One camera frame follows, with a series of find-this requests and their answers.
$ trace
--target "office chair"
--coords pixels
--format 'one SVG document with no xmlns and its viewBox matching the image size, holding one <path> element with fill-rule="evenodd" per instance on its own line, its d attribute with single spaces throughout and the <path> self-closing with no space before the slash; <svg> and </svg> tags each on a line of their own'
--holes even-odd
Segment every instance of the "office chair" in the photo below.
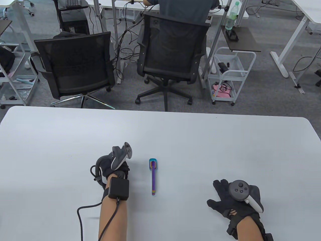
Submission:
<svg viewBox="0 0 321 241">
<path fill-rule="evenodd" d="M 196 82 L 200 59 L 206 53 L 210 24 L 194 24 L 150 12 L 145 12 L 144 22 L 137 39 L 140 45 L 137 73 L 143 77 L 147 74 L 144 82 L 152 81 L 158 87 L 139 94 L 135 103 L 140 104 L 142 97 L 163 92 L 165 111 L 168 111 L 167 93 L 171 92 L 188 98 L 187 104 L 192 105 L 192 96 L 172 85 L 180 81 L 189 85 Z"/>
<path fill-rule="evenodd" d="M 115 85 L 109 43 L 110 32 L 35 40 L 39 53 L 32 53 L 32 60 L 48 80 L 52 96 L 60 100 L 62 96 L 76 95 L 51 103 L 51 106 L 81 98 L 81 108 L 87 99 L 92 99 L 115 109 L 91 95 L 102 88 L 109 92 Z"/>
</svg>

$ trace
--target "plastic bottle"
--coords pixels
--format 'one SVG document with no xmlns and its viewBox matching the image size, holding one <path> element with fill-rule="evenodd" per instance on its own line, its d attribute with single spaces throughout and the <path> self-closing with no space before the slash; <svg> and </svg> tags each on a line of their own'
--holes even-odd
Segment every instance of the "plastic bottle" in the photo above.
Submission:
<svg viewBox="0 0 321 241">
<path fill-rule="evenodd" d="M 231 30 L 234 26 L 234 21 L 238 15 L 239 12 L 239 4 L 240 2 L 236 2 L 234 7 L 232 7 L 229 19 L 227 20 L 227 23 L 225 25 L 226 30 Z"/>
</svg>

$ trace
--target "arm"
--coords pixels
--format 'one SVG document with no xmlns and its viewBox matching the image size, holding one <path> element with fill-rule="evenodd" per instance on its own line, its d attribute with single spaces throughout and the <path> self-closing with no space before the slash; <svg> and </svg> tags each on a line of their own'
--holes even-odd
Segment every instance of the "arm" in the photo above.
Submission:
<svg viewBox="0 0 321 241">
<path fill-rule="evenodd" d="M 262 234 L 250 216 L 245 217 L 236 226 L 239 241 L 263 241 Z"/>
<path fill-rule="evenodd" d="M 111 174 L 108 177 L 106 188 L 109 187 L 109 182 L 112 177 L 117 177 L 115 174 Z M 109 221 L 116 209 L 116 199 L 111 199 L 106 196 L 101 205 L 100 219 L 99 219 L 99 235 L 103 231 L 105 225 Z M 126 241 L 127 235 L 127 204 L 126 201 L 120 201 L 119 207 L 115 217 L 106 229 L 101 241 Z"/>
</svg>

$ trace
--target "chair base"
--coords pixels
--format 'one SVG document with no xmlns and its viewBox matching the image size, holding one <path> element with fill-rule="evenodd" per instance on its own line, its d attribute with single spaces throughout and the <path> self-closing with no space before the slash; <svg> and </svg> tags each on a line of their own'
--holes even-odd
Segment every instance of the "chair base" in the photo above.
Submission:
<svg viewBox="0 0 321 241">
<path fill-rule="evenodd" d="M 105 103 L 105 102 L 97 99 L 96 97 L 93 97 L 93 96 L 90 95 L 90 94 L 79 94 L 79 95 L 75 95 L 75 96 L 70 97 L 70 98 L 65 99 L 65 100 L 60 100 L 60 101 L 53 102 L 53 103 L 51 103 L 50 106 L 51 106 L 51 107 L 55 107 L 56 104 L 61 104 L 61 103 L 68 102 L 68 101 L 70 101 L 70 100 L 76 100 L 76 99 L 79 99 L 79 98 L 81 98 L 80 108 L 83 108 L 83 107 L 84 107 L 85 101 L 86 101 L 87 99 L 92 99 L 93 101 L 96 101 L 96 102 L 98 102 L 98 103 L 100 103 L 100 104 L 103 104 L 103 105 L 109 107 L 110 109 L 113 109 L 113 110 L 116 109 L 115 107 L 113 107 L 113 106 L 111 106 L 111 105 L 108 105 L 107 103 Z"/>
<path fill-rule="evenodd" d="M 147 76 L 147 78 L 144 80 L 144 82 L 146 84 L 148 84 L 150 81 L 153 82 L 154 84 L 158 85 L 158 87 L 153 88 L 151 90 L 148 90 L 148 91 L 146 91 L 144 93 L 139 94 L 137 96 L 136 100 L 135 100 L 136 104 L 140 104 L 141 103 L 140 98 L 145 97 L 145 96 L 149 96 L 149 95 L 152 95 L 152 94 L 155 94 L 155 93 L 158 93 L 158 92 L 163 92 L 164 105 L 165 105 L 165 111 L 166 112 L 168 111 L 168 102 L 167 102 L 167 93 L 168 92 L 176 94 L 176 95 L 179 95 L 179 96 L 182 96 L 182 97 L 185 97 L 185 98 L 188 98 L 187 104 L 188 105 L 192 105 L 193 104 L 192 96 L 190 96 L 188 94 L 185 94 L 185 93 L 183 93 L 183 92 L 171 87 L 172 84 L 169 84 L 169 80 L 160 81 L 160 80 L 158 80 L 158 79 L 156 79 L 154 77 L 151 77 L 151 76 Z"/>
</svg>

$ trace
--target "white cart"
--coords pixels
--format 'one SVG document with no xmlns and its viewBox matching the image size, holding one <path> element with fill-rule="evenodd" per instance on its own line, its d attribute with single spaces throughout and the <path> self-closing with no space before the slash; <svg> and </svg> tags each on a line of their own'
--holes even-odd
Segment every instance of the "white cart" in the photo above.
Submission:
<svg viewBox="0 0 321 241">
<path fill-rule="evenodd" d="M 220 47 L 218 48 L 214 56 L 212 58 L 212 61 L 214 59 L 214 63 L 211 69 L 216 69 L 215 74 L 212 74 L 212 72 L 208 75 L 208 84 L 209 84 L 209 90 L 210 90 L 210 95 L 213 101 L 213 104 L 215 104 L 215 101 L 231 101 L 231 105 L 234 106 L 237 97 L 239 96 L 239 93 L 245 83 L 245 80 L 255 62 L 256 59 L 256 53 L 251 52 L 251 51 L 239 51 L 239 50 L 234 50 L 232 53 L 235 53 L 234 55 L 222 55 L 218 54 L 218 52 L 221 49 L 228 49 L 228 47 Z M 247 70 L 243 68 L 243 65 L 238 57 L 238 53 L 246 53 L 250 54 L 253 56 L 252 61 L 250 63 L 250 66 Z M 222 73 L 220 71 L 220 67 L 218 66 L 218 63 L 224 63 L 227 66 L 227 63 L 230 63 L 229 70 L 225 71 Z M 239 87 L 238 90 L 235 89 L 233 82 L 234 81 L 241 81 L 241 86 Z M 218 87 L 216 91 L 213 89 L 213 85 L 218 82 Z M 222 83 L 226 83 L 229 89 L 229 97 L 218 97 L 219 91 L 220 91 L 220 86 Z"/>
<path fill-rule="evenodd" d="M 18 40 L 14 29 L 11 27 L 11 20 L 1 20 L 0 34 L 2 34 L 7 27 L 12 30 L 12 33 L 16 40 Z M 0 77 L 0 108 L 4 109 L 5 105 L 27 105 L 30 100 L 35 87 L 38 82 L 38 75 L 30 63 L 30 53 L 25 52 L 21 43 L 19 44 L 5 44 L 1 43 L 1 46 L 15 47 L 12 53 L 15 55 L 13 66 L 10 69 L 10 73 L 6 73 L 2 65 L 0 64 L 0 70 L 4 77 Z M 33 75 L 20 75 L 22 69 L 24 69 L 25 62 L 28 62 Z"/>
</svg>

